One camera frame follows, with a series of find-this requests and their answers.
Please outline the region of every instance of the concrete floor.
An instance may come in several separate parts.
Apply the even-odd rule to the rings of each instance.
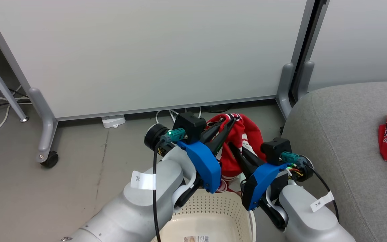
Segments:
[[[45,169],[35,162],[41,120],[32,106],[20,123],[10,111],[0,129],[0,241],[58,241],[96,214],[129,182],[132,170],[152,166],[153,152],[143,143],[155,114],[127,115],[126,123],[106,129],[100,119],[59,124],[55,147],[58,164]],[[264,141],[279,136],[284,119],[273,101],[235,106],[261,129]],[[0,109],[0,122],[5,108]],[[167,127],[171,118],[159,120]],[[205,119],[214,114],[203,113]],[[258,242],[283,241],[265,213],[255,210]]]

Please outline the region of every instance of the plastic basket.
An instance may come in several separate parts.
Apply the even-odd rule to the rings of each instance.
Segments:
[[[199,189],[173,214],[160,236],[164,242],[255,242],[255,216],[235,193]]]

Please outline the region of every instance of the sofa cushion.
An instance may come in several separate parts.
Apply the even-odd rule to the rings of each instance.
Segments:
[[[387,241],[387,162],[378,147],[386,114],[387,82],[328,87],[296,103],[282,135],[313,162],[358,242]],[[316,177],[301,185],[316,197],[327,193]]]

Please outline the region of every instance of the black cable bundle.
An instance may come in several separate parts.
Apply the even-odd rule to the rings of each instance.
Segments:
[[[310,167],[310,169],[313,171],[313,173],[319,178],[319,180],[324,184],[325,188],[327,189],[328,192],[330,192],[331,190],[329,189],[329,186],[327,185],[327,183],[324,181],[324,179],[319,175],[319,173],[312,167],[310,166],[307,162],[303,162],[303,164],[305,164],[306,166]],[[335,216],[337,217],[337,221],[340,222],[340,216],[338,215],[338,208],[337,208],[337,204],[335,203],[335,199],[332,200],[332,204],[334,205],[334,208],[335,208]]]
[[[156,144],[155,154],[153,155],[153,174],[155,175],[156,175],[158,150],[162,143],[163,141],[161,140],[158,142],[158,144]],[[158,240],[158,242],[161,242],[161,236],[159,235],[159,225],[158,225],[158,211],[157,211],[157,205],[156,205],[156,190],[153,190],[153,219],[155,220],[156,239]]]

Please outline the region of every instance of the white panel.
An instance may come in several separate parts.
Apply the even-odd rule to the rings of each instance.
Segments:
[[[306,0],[0,0],[57,118],[275,95]]]
[[[329,0],[308,90],[387,81],[387,1]]]

